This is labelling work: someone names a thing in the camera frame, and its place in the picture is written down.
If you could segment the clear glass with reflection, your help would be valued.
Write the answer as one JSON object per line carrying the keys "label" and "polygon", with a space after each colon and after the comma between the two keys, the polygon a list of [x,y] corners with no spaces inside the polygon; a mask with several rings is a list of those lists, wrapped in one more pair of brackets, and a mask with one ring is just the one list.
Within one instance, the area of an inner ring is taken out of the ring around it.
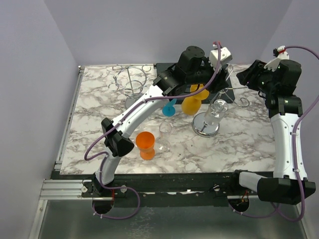
{"label": "clear glass with reflection", "polygon": [[223,99],[210,102],[209,108],[204,115],[205,126],[217,126],[224,118],[228,110],[228,103]]}

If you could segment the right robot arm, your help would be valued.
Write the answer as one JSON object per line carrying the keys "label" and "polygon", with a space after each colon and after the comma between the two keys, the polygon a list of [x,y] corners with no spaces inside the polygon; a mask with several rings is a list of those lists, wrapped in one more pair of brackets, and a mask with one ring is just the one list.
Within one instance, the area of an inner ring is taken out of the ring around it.
{"label": "right robot arm", "polygon": [[276,162],[273,176],[237,170],[229,183],[230,191],[241,195],[247,189],[257,193],[261,201],[296,205],[316,191],[315,182],[308,180],[301,153],[300,127],[296,122],[303,115],[302,101],[294,95],[302,69],[293,60],[281,60],[274,71],[266,63],[255,60],[236,76],[241,85],[265,96],[265,105],[275,136]]}

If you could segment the yellow plastic goblet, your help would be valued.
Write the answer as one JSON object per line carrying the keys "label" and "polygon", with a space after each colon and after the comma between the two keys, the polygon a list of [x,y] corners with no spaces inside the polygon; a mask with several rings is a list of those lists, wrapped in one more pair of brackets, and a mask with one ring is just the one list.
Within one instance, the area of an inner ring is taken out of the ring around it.
{"label": "yellow plastic goblet", "polygon": [[202,92],[194,96],[186,97],[181,104],[181,109],[183,113],[188,116],[195,115],[200,109],[202,105],[202,101],[207,99],[208,97],[209,97],[208,90],[203,90]]}

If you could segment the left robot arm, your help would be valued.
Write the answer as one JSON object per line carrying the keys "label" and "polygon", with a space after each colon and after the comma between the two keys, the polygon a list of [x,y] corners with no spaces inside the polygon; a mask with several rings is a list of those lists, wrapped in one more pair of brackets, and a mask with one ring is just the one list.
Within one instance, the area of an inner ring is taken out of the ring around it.
{"label": "left robot arm", "polygon": [[184,98],[184,91],[190,85],[203,84],[211,92],[225,86],[224,67],[232,60],[232,54],[226,47],[216,44],[213,47],[208,57],[199,47],[187,47],[178,62],[159,73],[149,89],[124,113],[102,121],[106,159],[96,172],[93,190],[98,196],[110,193],[110,183],[121,158],[134,148],[130,136],[148,116],[169,101]]}

